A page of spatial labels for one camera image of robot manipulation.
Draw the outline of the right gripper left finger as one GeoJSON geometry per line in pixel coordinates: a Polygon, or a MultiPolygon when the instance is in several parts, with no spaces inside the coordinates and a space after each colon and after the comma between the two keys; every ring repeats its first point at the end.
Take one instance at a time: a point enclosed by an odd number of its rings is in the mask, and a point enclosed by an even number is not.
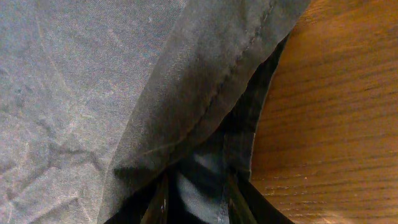
{"type": "Polygon", "coordinates": [[[169,180],[167,174],[162,174],[125,200],[105,224],[167,223],[168,209],[169,180]]]}

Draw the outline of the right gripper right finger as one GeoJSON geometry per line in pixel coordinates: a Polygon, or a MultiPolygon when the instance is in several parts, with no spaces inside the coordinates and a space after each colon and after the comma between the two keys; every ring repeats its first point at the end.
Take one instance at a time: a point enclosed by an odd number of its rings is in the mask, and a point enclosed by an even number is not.
{"type": "Polygon", "coordinates": [[[230,174],[227,188],[231,224],[294,224],[241,175],[230,174]]]}

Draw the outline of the blue denim shorts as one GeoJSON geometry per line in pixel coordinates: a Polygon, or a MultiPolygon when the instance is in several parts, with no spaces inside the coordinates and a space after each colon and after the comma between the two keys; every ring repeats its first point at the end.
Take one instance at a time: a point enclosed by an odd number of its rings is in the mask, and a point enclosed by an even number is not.
{"type": "Polygon", "coordinates": [[[308,1],[1,2],[1,222],[105,223],[167,174],[167,223],[228,223],[308,1]]]}

